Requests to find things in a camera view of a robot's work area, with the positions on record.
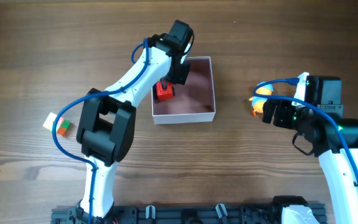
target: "green cube face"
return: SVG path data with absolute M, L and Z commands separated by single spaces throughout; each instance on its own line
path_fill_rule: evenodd
M 68 129 L 69 125 L 70 125 L 70 122 L 67 120 L 64 120 L 60 126 L 63 127 L 64 129 Z

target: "table surface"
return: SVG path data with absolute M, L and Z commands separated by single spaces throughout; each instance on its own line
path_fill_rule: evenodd
M 195 31 L 190 56 L 212 58 L 216 116 L 211 123 L 156 126 L 147 96 L 117 171 L 116 205 L 240 204 L 301 195 L 326 203 L 334 222 L 318 159 L 292 146 L 294 131 L 253 117 L 248 98 L 264 80 L 304 71 L 337 76 L 344 116 L 358 118 L 358 4 L 14 2 L 25 4 L 0 4 L 0 223 L 48 223 L 52 208 L 82 198 L 85 165 L 58 151 L 44 120 L 90 88 L 116 82 L 131 67 L 133 48 L 168 32 L 175 19 Z M 275 86 L 275 94 L 293 92 Z M 79 156 L 80 111 L 65 114 L 74 128 L 61 138 Z

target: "white box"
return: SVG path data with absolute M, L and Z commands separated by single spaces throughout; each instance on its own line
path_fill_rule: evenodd
M 172 100 L 155 100 L 152 91 L 154 124 L 208 122 L 216 113 L 211 57 L 192 57 L 185 85 L 174 85 Z

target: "colorful cube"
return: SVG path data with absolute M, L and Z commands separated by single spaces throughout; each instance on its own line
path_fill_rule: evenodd
M 54 113 L 49 113 L 47 120 L 44 122 L 43 127 L 48 129 L 49 131 L 52 131 L 53 122 L 56 120 L 56 117 L 57 115 L 55 115 Z M 57 122 L 56 133 L 63 136 L 66 133 L 69 126 L 70 126 L 70 122 L 60 117 L 60 119 Z

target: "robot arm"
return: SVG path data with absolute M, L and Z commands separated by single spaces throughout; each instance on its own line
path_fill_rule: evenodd
M 153 85 L 163 77 L 170 83 L 185 84 L 190 65 L 184 61 L 192 45 L 192 36 L 194 38 L 189 25 L 175 21 L 168 34 L 148 38 L 148 58 L 144 49 L 132 68 L 105 91 L 118 90 L 130 83 L 144 68 L 144 63 L 148 63 L 135 83 L 120 93 L 84 102 L 77 141 L 82 144 L 81 152 L 85 158 L 98 167 L 92 212 L 97 220 L 103 220 L 114 205 L 112 190 L 115 174 L 118 163 L 125 157 L 133 141 L 136 108 Z M 97 92 L 100 91 L 92 89 L 88 94 Z M 115 116 L 114 124 L 99 117 L 99 114 L 107 113 Z M 85 194 L 77 209 L 77 216 L 84 221 L 88 219 L 90 207 L 88 199 L 92 172 L 92 167 L 87 164 Z
M 317 106 L 330 115 L 344 135 L 358 169 L 358 120 L 342 118 L 341 80 L 335 77 L 299 76 L 294 98 Z M 336 221 L 358 223 L 358 185 L 351 163 L 336 131 L 324 118 L 296 102 L 267 100 L 263 122 L 280 128 L 295 129 L 313 144 L 312 154 L 318 157 L 327 179 Z M 295 213 L 286 211 L 287 217 Z

